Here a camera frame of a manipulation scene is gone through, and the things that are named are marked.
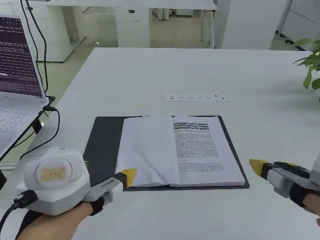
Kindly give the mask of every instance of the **floor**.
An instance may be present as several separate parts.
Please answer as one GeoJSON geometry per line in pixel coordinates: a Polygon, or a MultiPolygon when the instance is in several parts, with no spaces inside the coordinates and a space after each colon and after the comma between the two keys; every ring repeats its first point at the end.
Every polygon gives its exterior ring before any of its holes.
{"type": "MultiPolygon", "coordinates": [[[[94,47],[117,47],[117,31],[115,15],[104,13],[84,13],[87,37],[81,45],[68,57],[64,63],[49,63],[47,65],[49,88],[48,95],[56,96],[57,104],[65,90],[74,79],[81,66],[86,61],[94,47]]],[[[169,21],[152,19],[152,47],[153,48],[209,48],[209,20],[205,20],[205,40],[201,41],[200,12],[195,11],[193,17],[172,17],[169,21]]],[[[271,50],[296,50],[292,45],[275,36],[271,50]]],[[[39,64],[40,72],[44,76],[43,63],[39,64]]],[[[34,135],[25,143],[14,148],[1,163],[16,163],[23,154],[34,135]]]]}

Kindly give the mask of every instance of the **power strip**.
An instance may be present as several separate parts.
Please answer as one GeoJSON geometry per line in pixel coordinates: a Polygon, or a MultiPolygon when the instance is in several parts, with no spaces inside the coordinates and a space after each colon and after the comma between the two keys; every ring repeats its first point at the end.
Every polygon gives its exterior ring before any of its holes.
{"type": "Polygon", "coordinates": [[[166,102],[230,102],[221,94],[168,94],[164,96],[166,102]]]}

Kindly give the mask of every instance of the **laptop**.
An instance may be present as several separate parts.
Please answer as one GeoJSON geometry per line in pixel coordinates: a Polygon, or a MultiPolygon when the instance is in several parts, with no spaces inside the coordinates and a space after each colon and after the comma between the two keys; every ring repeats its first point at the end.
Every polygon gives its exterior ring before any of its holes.
{"type": "Polygon", "coordinates": [[[24,21],[0,14],[0,159],[49,104],[24,21]]]}

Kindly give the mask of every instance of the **black cable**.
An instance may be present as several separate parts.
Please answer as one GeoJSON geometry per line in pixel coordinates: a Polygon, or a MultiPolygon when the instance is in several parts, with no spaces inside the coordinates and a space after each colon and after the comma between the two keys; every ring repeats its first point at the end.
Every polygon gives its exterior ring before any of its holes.
{"type": "Polygon", "coordinates": [[[36,149],[42,147],[43,145],[49,143],[50,141],[52,141],[52,140],[58,135],[58,132],[59,132],[59,129],[60,129],[60,112],[58,111],[58,109],[56,109],[56,108],[54,108],[54,107],[52,107],[52,106],[45,106],[45,107],[44,107],[44,110],[45,110],[45,111],[57,112],[57,114],[58,114],[58,127],[57,127],[57,129],[56,129],[56,132],[55,132],[55,134],[53,135],[53,137],[51,137],[48,141],[45,141],[44,143],[40,144],[39,146],[36,146],[36,147],[32,148],[31,150],[29,150],[29,151],[25,152],[24,154],[22,154],[21,157],[20,157],[20,159],[19,159],[19,161],[20,161],[25,155],[33,152],[34,150],[36,150],[36,149]]]}
{"type": "Polygon", "coordinates": [[[43,40],[43,43],[44,43],[44,57],[43,57],[43,64],[44,64],[44,76],[45,76],[45,90],[44,92],[47,93],[48,91],[48,72],[47,72],[47,41],[46,41],[46,38],[45,36],[43,35],[38,23],[37,23],[37,20],[34,16],[34,13],[32,12],[32,8],[29,4],[29,0],[25,0],[26,2],[26,5],[27,5],[27,9],[29,10],[30,14],[31,14],[31,17],[32,17],[32,20],[36,26],[36,29],[38,30],[39,34],[41,35],[41,38],[43,40]]]}
{"type": "Polygon", "coordinates": [[[8,216],[13,210],[16,210],[17,208],[24,209],[25,207],[37,201],[37,199],[38,199],[37,194],[35,193],[35,191],[32,191],[32,190],[24,191],[20,195],[18,195],[13,200],[13,204],[4,213],[0,221],[0,235],[8,216]]]}
{"type": "Polygon", "coordinates": [[[14,145],[13,149],[20,146],[21,144],[23,144],[25,141],[27,141],[29,138],[31,138],[31,136],[35,133],[35,131],[33,131],[26,139],[24,139],[23,141],[17,143],[16,145],[14,145]]]}
{"type": "Polygon", "coordinates": [[[8,209],[7,211],[4,213],[1,221],[0,221],[0,234],[1,234],[1,231],[2,231],[2,228],[4,227],[4,224],[8,218],[8,216],[10,215],[10,213],[13,211],[13,210],[16,210],[18,208],[17,204],[12,204],[8,209]]]}
{"type": "Polygon", "coordinates": [[[25,9],[24,9],[24,4],[23,4],[22,0],[20,0],[20,4],[21,4],[22,11],[23,11],[23,15],[24,15],[24,17],[25,17],[26,26],[28,27],[28,31],[29,31],[29,33],[30,33],[30,36],[31,36],[33,45],[34,45],[34,47],[35,47],[35,52],[36,52],[36,55],[35,55],[35,56],[36,56],[36,57],[35,57],[36,69],[38,70],[38,73],[39,73],[39,75],[40,75],[41,84],[42,84],[42,87],[44,88],[44,82],[43,82],[43,80],[42,80],[42,76],[41,76],[40,71],[39,71],[39,64],[38,64],[39,51],[38,51],[38,47],[37,47],[35,38],[34,38],[34,36],[32,35],[31,29],[30,29],[30,25],[29,25],[29,20],[28,20],[26,11],[25,11],[25,9]]]}

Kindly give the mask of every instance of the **laptop keyboard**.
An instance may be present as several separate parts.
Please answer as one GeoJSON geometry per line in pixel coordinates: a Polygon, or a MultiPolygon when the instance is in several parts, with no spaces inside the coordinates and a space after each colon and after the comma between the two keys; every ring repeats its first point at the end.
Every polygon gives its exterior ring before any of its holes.
{"type": "Polygon", "coordinates": [[[23,119],[31,112],[32,109],[28,107],[16,108],[0,105],[0,132],[16,134],[23,119]]]}

